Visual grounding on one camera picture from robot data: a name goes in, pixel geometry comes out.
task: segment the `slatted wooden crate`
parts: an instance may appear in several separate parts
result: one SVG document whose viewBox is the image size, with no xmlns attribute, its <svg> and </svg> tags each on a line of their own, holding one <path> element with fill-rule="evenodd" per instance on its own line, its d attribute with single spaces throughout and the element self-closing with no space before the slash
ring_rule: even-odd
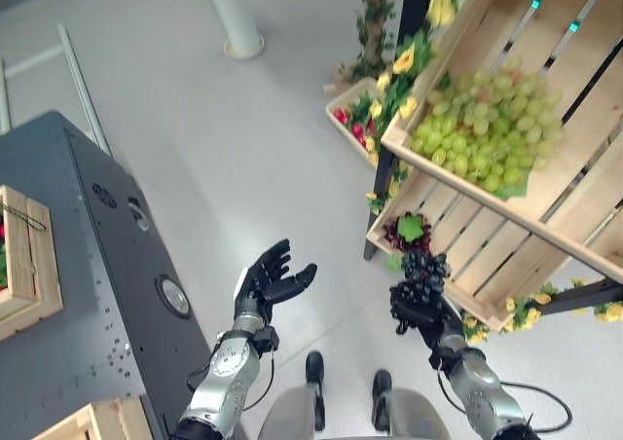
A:
<svg viewBox="0 0 623 440">
<path fill-rule="evenodd" d="M 371 97 L 379 97 L 380 94 L 377 90 L 377 81 L 374 78 L 362 78 L 352 87 L 350 87 L 345 92 L 341 93 L 331 102 L 329 102 L 325 110 L 327 116 L 329 117 L 329 120 L 350 142 L 356 152 L 359 153 L 359 155 L 361 155 L 361 157 L 363 157 L 372 167 L 376 168 L 376 166 L 370 160 L 370 154 L 368 153 L 368 151 L 361 145 L 361 143 L 359 143 L 359 141 L 353 136 L 353 134 L 348 131 L 348 128 L 344 127 L 344 125 L 340 121 L 338 121 L 333 115 L 336 109 L 356 103 L 363 92 L 368 92 Z"/>
<path fill-rule="evenodd" d="M 33 440 L 150 440 L 138 398 L 91 403 Z"/>
<path fill-rule="evenodd" d="M 510 56 L 537 71 L 587 0 L 542 0 Z M 438 44 L 438 56 L 414 85 L 424 101 L 441 76 L 490 67 L 532 0 L 463 0 Z M 623 35 L 623 0 L 597 0 L 551 66 L 550 87 L 563 92 L 559 115 L 577 99 Z M 419 172 L 368 234 L 385 251 L 383 223 L 406 210 L 433 223 L 432 249 L 453 268 L 448 294 L 494 329 L 508 318 L 506 297 L 537 289 L 572 255 L 623 282 L 623 57 L 619 54 L 564 125 L 548 166 L 530 175 L 528 193 L 506 202 L 409 149 L 425 111 L 392 121 L 383 144 Z M 579 183 L 577 179 L 585 175 Z"/>
<path fill-rule="evenodd" d="M 9 286 L 0 290 L 0 340 L 62 309 L 50 212 L 42 204 L 0 186 Z M 23 213 L 45 226 L 27 224 Z"/>
</svg>

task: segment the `dark grapes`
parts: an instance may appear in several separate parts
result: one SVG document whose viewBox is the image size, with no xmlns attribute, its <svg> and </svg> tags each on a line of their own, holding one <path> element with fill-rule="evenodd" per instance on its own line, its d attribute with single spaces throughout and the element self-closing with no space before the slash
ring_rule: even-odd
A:
<svg viewBox="0 0 623 440">
<path fill-rule="evenodd" d="M 412 216 L 413 213 L 407 211 L 404 216 Z M 409 252 L 411 250 L 419 250 L 422 252 L 430 253 L 430 224 L 427 223 L 426 218 L 421 215 L 421 228 L 424 234 L 408 242 L 402 236 L 398 234 L 398 220 L 400 217 L 396 217 L 383 225 L 385 231 L 385 240 L 389 242 L 391 248 L 400 250 L 401 252 Z"/>
</svg>

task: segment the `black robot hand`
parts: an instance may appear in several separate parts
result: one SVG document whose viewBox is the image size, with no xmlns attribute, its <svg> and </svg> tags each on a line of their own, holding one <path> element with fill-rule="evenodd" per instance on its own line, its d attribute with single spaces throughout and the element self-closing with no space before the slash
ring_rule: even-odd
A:
<svg viewBox="0 0 623 440">
<path fill-rule="evenodd" d="M 273 304 L 287 301 L 303 292 L 313 281 L 317 265 L 311 263 L 300 273 L 284 277 L 290 270 L 290 241 L 273 245 L 249 268 L 236 296 L 234 318 L 254 312 L 268 325 L 273 318 Z"/>
</svg>

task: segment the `red fruit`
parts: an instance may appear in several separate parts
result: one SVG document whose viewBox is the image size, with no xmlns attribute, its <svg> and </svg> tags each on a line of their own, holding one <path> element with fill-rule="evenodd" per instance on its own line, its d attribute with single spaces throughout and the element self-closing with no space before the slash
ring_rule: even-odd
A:
<svg viewBox="0 0 623 440">
<path fill-rule="evenodd" d="M 357 122 L 356 124 L 352 125 L 352 134 L 354 135 L 354 137 L 359 140 L 359 142 L 361 142 L 361 139 L 364 137 L 363 134 L 363 124 Z"/>
<path fill-rule="evenodd" d="M 348 123 L 348 114 L 344 111 L 344 109 L 336 109 L 333 112 L 333 115 L 342 124 L 346 125 Z"/>
<path fill-rule="evenodd" d="M 374 127 L 374 119 L 370 119 L 368 121 L 367 130 L 368 130 L 368 136 L 372 136 L 372 137 L 377 136 L 377 128 Z"/>
</svg>

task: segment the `pole base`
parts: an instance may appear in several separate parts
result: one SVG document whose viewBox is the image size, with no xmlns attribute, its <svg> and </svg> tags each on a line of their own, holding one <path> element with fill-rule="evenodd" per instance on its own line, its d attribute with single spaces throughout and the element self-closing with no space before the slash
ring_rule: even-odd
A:
<svg viewBox="0 0 623 440">
<path fill-rule="evenodd" d="M 232 43 L 229 41 L 225 43 L 225 54 L 232 58 L 233 60 L 249 60 L 250 58 L 259 55 L 264 50 L 264 36 L 261 34 L 259 36 L 258 46 L 255 49 L 244 50 L 243 52 L 239 52 L 232 48 Z"/>
</svg>

